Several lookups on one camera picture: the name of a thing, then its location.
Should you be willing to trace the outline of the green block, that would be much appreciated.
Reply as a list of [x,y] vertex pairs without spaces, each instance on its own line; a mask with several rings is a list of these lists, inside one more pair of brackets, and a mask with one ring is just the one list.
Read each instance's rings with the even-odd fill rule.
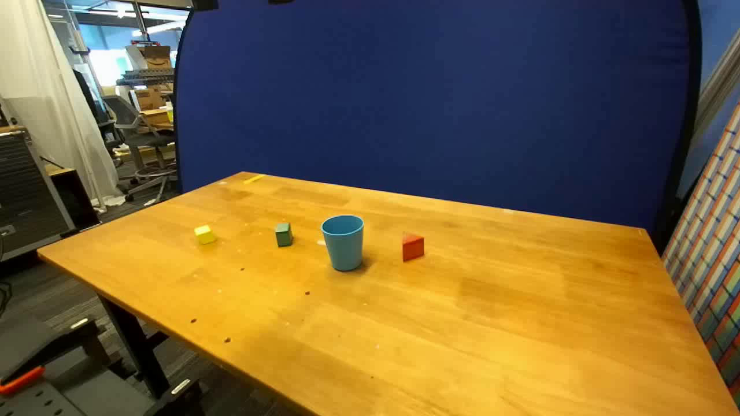
[[289,248],[294,242],[292,222],[275,225],[277,248]]

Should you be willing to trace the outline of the red block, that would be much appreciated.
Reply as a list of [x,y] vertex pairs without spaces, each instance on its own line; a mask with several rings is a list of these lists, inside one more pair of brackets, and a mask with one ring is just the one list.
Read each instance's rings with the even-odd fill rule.
[[426,240],[421,236],[405,236],[401,238],[401,259],[421,259],[426,255]]

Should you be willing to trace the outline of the colourful checkered panel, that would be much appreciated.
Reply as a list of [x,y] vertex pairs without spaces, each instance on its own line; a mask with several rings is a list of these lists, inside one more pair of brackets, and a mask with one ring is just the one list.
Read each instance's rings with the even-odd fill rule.
[[730,112],[660,259],[740,405],[740,107]]

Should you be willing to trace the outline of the yellow block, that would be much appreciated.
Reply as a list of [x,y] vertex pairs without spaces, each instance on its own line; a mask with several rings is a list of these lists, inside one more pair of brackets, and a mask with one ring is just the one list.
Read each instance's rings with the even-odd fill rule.
[[211,242],[214,242],[214,232],[213,232],[213,227],[211,227],[211,225],[198,225],[198,227],[194,230],[194,240],[196,240],[198,245],[211,245]]

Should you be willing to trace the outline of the blue cup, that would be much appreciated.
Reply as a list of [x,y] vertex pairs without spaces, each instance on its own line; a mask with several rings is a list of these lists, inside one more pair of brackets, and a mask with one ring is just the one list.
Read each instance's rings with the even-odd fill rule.
[[332,216],[322,222],[322,236],[336,270],[351,274],[361,267],[363,230],[364,222],[358,216]]

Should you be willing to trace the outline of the blue round backdrop screen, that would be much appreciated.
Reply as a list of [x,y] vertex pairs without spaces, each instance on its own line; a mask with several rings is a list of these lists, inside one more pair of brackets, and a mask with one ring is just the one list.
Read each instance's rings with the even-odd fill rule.
[[236,171],[670,233],[699,0],[194,0],[185,187]]

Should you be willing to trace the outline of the shelf with boxes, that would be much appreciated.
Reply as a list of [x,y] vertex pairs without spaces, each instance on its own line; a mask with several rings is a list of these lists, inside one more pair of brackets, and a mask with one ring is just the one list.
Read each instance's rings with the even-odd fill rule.
[[132,41],[124,49],[130,69],[116,81],[133,110],[162,133],[174,129],[174,62],[170,49],[156,41]]

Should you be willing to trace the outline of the black cabinet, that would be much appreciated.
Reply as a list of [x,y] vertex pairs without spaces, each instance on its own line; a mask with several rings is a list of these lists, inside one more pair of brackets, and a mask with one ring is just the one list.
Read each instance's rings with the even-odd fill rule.
[[59,240],[73,230],[25,133],[0,135],[0,261]]

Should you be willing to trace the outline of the black table leg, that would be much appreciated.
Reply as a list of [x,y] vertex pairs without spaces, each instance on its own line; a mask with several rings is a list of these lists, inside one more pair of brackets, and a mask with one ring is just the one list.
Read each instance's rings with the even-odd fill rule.
[[154,350],[148,343],[139,319],[114,301],[101,301],[110,323],[116,326],[130,359],[133,360],[136,372],[154,398],[162,398],[169,390],[169,380],[154,359]]

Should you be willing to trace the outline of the white curtain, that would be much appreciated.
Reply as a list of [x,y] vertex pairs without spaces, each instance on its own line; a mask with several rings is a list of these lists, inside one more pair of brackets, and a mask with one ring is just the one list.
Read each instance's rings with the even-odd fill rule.
[[0,97],[46,159],[78,174],[95,208],[124,204],[114,159],[42,0],[0,0]]

